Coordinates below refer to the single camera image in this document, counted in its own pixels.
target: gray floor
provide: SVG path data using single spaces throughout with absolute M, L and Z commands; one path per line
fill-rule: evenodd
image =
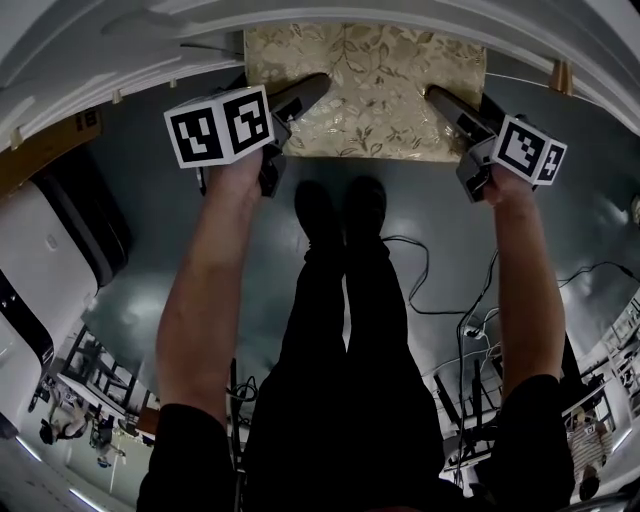
M 90 145 L 134 244 L 128 267 L 100 291 L 85 320 L 115 358 L 152 390 L 158 321 L 202 202 L 194 173 L 176 165 L 162 113 L 226 85 L 238 72 L 193 77 L 180 81 L 177 89 L 156 87 L 120 105 L 105 105 L 105 134 Z M 569 145 L 554 186 L 536 192 L 558 277 L 604 259 L 640 274 L 640 233 L 628 213 L 631 198 L 640 190 L 639 139 L 600 108 L 541 87 L 487 76 L 486 92 L 508 112 L 526 113 Z M 468 203 L 454 171 L 453 165 L 415 162 L 290 159 L 277 197 L 263 201 L 253 227 L 238 343 L 241 378 L 255 375 L 260 382 L 277 361 L 307 248 L 293 211 L 295 187 L 303 179 L 323 183 L 337 205 L 355 176 L 380 179 L 388 194 L 384 234 L 416 238 L 431 251 L 429 279 L 416 305 L 468 308 L 482 287 L 495 236 L 489 208 Z M 405 244 L 394 244 L 391 251 L 407 293 L 423 270 L 424 253 Z M 497 284 L 496 278 L 480 314 L 497 305 Z M 567 329 L 577 355 L 593 347 L 635 289 L 630 279 L 611 268 L 598 269 L 563 289 Z M 348 313 L 345 316 L 348 334 Z M 409 313 L 409 343 L 423 372 L 456 357 L 457 321 Z M 495 343 L 497 321 L 492 323 Z M 466 350 L 479 350 L 484 343 L 471 341 Z M 467 359 L 467 368 L 472 368 L 471 361 Z M 457 393 L 457 372 L 456 364 L 442 372 L 452 396 Z M 490 368 L 484 377 L 491 380 Z M 425 382 L 431 385 L 430 378 Z

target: patterned cloth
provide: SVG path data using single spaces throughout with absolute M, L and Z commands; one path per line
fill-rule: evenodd
M 245 32 L 249 84 L 269 93 L 309 74 L 329 92 L 300 120 L 285 154 L 457 162 L 461 146 L 425 101 L 440 85 L 474 106 L 484 88 L 484 48 L 391 25 L 293 23 Z

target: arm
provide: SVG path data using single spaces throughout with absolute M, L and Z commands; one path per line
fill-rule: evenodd
M 565 325 L 531 185 L 500 166 L 492 177 L 485 197 L 494 209 L 500 258 L 504 401 L 529 377 L 560 378 Z
M 225 388 L 240 309 L 242 267 L 260 197 L 262 151 L 212 175 L 191 246 L 165 306 L 156 345 L 163 404 L 226 424 Z

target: leg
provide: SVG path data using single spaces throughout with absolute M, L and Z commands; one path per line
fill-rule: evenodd
M 312 508 L 339 478 L 325 472 L 342 451 L 336 435 L 346 357 L 342 328 L 344 245 L 328 195 L 316 184 L 296 192 L 296 213 L 311 242 L 280 360 L 260 388 L 244 458 L 246 510 Z
M 359 178 L 345 205 L 347 292 L 352 336 L 347 354 L 352 475 L 360 508 L 402 502 L 421 508 L 443 467 L 435 403 L 407 344 L 407 314 L 389 251 L 380 239 L 382 186 Z

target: black shoe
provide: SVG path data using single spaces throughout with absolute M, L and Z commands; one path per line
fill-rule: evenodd
M 296 189 L 298 221 L 309 239 L 309 246 L 321 251 L 340 251 L 344 247 L 338 215 L 322 185 L 303 181 Z
M 387 195 L 382 184 L 360 176 L 349 186 L 344 203 L 347 243 L 378 239 L 387 211 Z

